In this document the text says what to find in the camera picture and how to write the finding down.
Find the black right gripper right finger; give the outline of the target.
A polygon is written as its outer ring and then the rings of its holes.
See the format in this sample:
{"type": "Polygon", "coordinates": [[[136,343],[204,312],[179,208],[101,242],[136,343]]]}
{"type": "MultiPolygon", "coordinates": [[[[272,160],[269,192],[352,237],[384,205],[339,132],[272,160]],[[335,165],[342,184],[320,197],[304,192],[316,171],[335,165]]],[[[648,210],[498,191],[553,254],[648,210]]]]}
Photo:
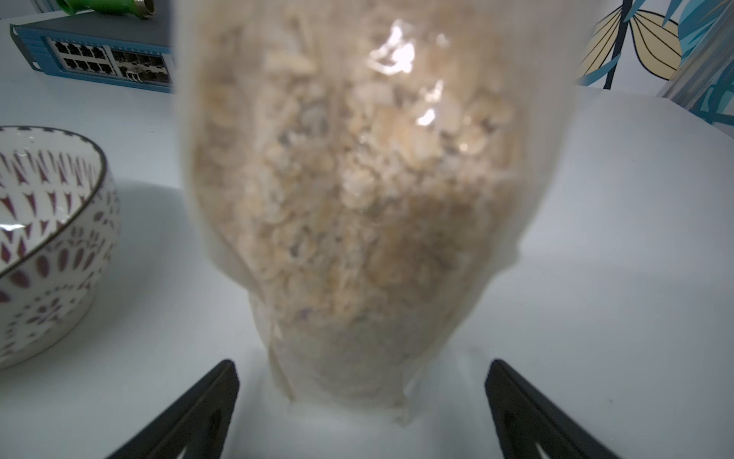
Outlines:
{"type": "Polygon", "coordinates": [[[619,459],[506,361],[491,363],[485,393],[506,458],[619,459]]]}

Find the white red patterned bowl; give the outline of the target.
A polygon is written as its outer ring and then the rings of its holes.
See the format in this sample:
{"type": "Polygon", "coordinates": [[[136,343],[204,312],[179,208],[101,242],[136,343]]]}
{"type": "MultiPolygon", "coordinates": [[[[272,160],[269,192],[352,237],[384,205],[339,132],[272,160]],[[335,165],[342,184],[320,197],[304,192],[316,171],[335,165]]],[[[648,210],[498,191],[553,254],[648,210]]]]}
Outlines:
{"type": "Polygon", "coordinates": [[[91,309],[120,238],[103,150],[71,131],[1,129],[1,366],[46,351],[91,309]]]}

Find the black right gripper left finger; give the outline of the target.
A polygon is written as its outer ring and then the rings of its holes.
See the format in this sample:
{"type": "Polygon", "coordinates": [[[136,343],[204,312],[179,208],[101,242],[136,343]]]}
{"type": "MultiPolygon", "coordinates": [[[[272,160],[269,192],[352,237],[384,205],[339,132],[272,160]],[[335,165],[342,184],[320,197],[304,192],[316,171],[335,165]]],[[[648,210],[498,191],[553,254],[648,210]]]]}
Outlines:
{"type": "Polygon", "coordinates": [[[111,457],[221,457],[239,387],[235,363],[220,361],[111,457]]]}

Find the oatmeal bag white purple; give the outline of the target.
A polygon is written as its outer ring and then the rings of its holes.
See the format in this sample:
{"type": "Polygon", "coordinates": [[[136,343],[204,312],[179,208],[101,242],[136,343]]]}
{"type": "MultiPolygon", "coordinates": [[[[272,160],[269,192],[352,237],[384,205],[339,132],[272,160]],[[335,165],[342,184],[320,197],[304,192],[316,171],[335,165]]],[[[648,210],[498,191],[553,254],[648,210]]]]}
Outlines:
{"type": "Polygon", "coordinates": [[[177,1],[183,186],[292,403],[406,419],[554,177],[596,1],[177,1]]]}

